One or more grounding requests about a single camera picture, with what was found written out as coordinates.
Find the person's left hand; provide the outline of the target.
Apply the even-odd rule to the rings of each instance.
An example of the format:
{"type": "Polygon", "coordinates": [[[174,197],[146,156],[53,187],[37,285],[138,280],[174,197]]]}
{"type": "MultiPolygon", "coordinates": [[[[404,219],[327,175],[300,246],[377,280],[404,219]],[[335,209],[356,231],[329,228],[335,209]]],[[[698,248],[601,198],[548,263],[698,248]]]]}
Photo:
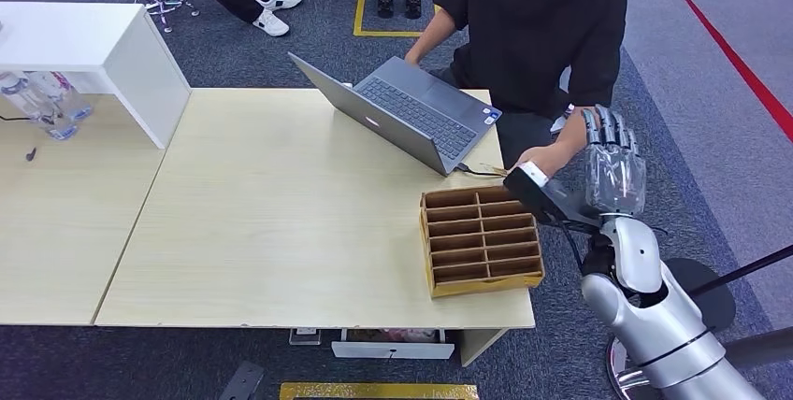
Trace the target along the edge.
{"type": "Polygon", "coordinates": [[[548,178],[551,178],[571,159],[569,150],[564,144],[538,146],[525,150],[512,168],[528,162],[533,163],[548,178]]]}

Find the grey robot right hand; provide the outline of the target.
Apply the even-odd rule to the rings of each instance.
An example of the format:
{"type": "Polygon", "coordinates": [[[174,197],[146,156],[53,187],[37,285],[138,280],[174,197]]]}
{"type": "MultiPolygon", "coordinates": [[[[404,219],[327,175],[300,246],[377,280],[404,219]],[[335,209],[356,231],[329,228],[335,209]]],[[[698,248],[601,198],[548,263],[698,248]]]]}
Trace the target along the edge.
{"type": "Polygon", "coordinates": [[[586,203],[602,215],[642,214],[647,170],[634,131],[620,114],[601,105],[583,110],[582,117],[587,139],[586,203]]]}

